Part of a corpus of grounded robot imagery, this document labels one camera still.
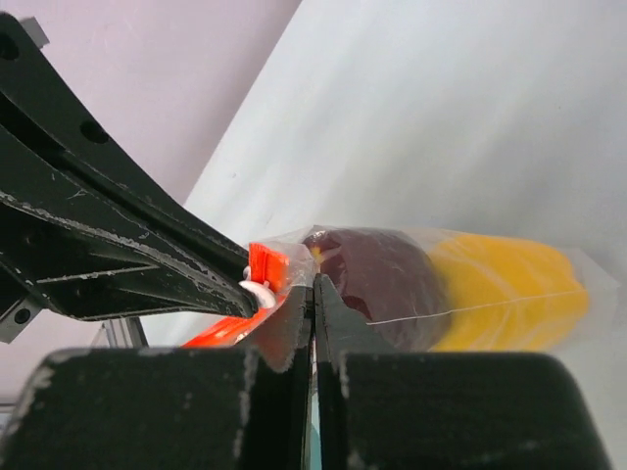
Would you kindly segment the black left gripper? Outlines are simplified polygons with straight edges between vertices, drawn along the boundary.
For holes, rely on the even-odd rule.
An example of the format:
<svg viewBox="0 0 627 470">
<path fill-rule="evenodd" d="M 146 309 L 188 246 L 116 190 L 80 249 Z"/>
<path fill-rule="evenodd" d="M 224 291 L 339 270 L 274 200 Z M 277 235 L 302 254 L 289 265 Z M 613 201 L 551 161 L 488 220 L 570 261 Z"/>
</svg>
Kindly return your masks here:
<svg viewBox="0 0 627 470">
<path fill-rule="evenodd" d="M 48 308 L 96 321 L 193 311 L 250 317 L 255 297 L 205 265 L 1 196 L 1 342 Z"/>
</svg>

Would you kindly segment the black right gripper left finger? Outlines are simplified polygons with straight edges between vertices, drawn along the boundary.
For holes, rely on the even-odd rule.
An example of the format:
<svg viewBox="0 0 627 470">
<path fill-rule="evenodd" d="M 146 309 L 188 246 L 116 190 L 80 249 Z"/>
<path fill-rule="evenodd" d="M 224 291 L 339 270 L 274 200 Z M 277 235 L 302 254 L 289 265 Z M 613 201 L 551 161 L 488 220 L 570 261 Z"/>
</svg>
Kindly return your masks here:
<svg viewBox="0 0 627 470">
<path fill-rule="evenodd" d="M 231 348 L 70 349 L 9 421 L 13 469 L 306 469 L 313 292 Z"/>
</svg>

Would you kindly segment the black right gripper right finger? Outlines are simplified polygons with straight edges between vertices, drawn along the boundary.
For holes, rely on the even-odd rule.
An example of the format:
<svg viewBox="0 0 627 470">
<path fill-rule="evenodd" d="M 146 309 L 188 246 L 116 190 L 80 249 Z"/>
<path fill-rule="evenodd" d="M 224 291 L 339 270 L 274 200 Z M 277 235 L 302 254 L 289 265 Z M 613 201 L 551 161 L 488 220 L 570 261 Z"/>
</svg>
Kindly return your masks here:
<svg viewBox="0 0 627 470">
<path fill-rule="evenodd" d="M 553 356 L 398 352 L 313 284 L 325 469 L 607 469 L 582 394 Z"/>
</svg>

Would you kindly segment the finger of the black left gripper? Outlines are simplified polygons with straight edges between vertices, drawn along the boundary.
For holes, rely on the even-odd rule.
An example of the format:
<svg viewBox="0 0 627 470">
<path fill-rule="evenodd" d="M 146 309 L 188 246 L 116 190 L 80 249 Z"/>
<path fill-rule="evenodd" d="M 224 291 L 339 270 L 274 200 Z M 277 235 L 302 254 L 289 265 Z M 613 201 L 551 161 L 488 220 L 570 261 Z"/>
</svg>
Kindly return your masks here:
<svg viewBox="0 0 627 470">
<path fill-rule="evenodd" d="M 1 17 L 2 110 L 22 139 L 148 229 L 221 274 L 239 274 L 245 249 L 186 211 L 118 145 L 40 52 L 24 25 Z"/>
</svg>

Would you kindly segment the clear zip bag orange seal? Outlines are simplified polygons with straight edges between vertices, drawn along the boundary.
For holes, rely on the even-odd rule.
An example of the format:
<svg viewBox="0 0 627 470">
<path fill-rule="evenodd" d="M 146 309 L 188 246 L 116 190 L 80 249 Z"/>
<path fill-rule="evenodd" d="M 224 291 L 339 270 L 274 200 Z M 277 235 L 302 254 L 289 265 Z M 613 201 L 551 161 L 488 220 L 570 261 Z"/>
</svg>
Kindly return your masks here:
<svg viewBox="0 0 627 470">
<path fill-rule="evenodd" d="M 446 229 L 307 229 L 252 242 L 244 284 L 260 300 L 192 348 L 242 342 L 287 296 L 327 277 L 341 304 L 404 352 L 542 352 L 599 318 L 600 267 L 584 252 Z"/>
</svg>

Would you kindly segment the yellow fake pepper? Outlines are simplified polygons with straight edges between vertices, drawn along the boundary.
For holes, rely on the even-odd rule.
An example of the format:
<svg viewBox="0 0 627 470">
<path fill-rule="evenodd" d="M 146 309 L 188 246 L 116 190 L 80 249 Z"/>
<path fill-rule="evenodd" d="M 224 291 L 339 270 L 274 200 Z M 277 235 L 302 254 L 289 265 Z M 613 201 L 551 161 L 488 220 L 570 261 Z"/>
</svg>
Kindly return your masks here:
<svg viewBox="0 0 627 470">
<path fill-rule="evenodd" d="M 589 311 L 589 293 L 570 259 L 549 245 L 461 233 L 428 255 L 451 309 L 434 352 L 545 350 Z"/>
</svg>

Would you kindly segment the dark purple fake fruit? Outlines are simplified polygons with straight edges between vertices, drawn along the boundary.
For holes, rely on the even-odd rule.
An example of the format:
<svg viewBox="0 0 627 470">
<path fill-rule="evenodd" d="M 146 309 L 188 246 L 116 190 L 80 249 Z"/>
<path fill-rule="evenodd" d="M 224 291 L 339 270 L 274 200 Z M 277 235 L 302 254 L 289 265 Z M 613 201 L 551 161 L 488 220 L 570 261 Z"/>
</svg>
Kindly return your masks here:
<svg viewBox="0 0 627 470">
<path fill-rule="evenodd" d="M 433 348 L 451 325 L 445 284 L 427 254 L 405 233 L 318 228 L 304 244 L 344 304 L 359 311 L 395 348 Z"/>
</svg>

